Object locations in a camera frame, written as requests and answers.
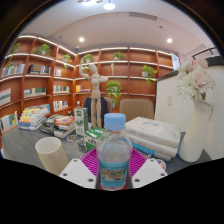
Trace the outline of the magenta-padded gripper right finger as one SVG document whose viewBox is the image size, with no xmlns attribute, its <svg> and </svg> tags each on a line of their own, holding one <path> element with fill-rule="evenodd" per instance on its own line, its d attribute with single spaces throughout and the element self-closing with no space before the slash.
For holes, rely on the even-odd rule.
<svg viewBox="0 0 224 224">
<path fill-rule="evenodd" d="M 154 158 L 147 159 L 135 149 L 132 150 L 129 161 L 129 174 L 133 188 L 141 188 L 167 176 L 165 170 Z"/>
</svg>

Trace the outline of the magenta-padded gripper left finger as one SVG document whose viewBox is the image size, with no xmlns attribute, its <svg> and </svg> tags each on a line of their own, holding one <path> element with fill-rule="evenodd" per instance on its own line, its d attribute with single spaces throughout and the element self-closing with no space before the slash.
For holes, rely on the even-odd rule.
<svg viewBox="0 0 224 224">
<path fill-rule="evenodd" d="M 73 158 L 60 177 L 78 186 L 95 189 L 98 175 L 98 159 L 96 149 L 87 152 L 81 159 Z"/>
</svg>

